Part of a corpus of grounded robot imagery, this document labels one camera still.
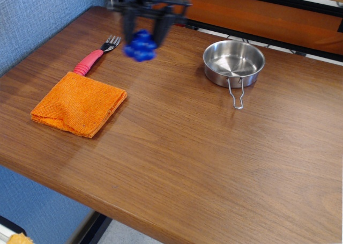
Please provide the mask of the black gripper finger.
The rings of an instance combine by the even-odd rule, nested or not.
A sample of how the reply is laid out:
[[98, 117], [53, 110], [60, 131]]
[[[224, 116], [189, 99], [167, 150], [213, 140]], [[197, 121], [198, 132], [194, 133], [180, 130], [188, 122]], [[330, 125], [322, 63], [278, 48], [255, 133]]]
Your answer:
[[137, 11], [125, 9], [123, 12], [123, 31], [126, 43], [131, 43], [136, 28]]
[[172, 14], [165, 14], [155, 21], [153, 30], [153, 41], [155, 42], [157, 48], [162, 45], [173, 23], [174, 16]]

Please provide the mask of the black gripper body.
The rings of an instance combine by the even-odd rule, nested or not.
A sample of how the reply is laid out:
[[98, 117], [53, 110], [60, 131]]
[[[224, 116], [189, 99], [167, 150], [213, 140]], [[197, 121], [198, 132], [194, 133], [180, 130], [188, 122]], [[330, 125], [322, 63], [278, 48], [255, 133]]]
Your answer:
[[122, 16], [125, 9], [135, 9], [137, 17], [154, 21], [165, 14], [172, 14], [174, 23], [182, 23], [186, 20], [186, 12], [190, 6], [189, 0], [110, 0], [108, 9], [117, 11]]

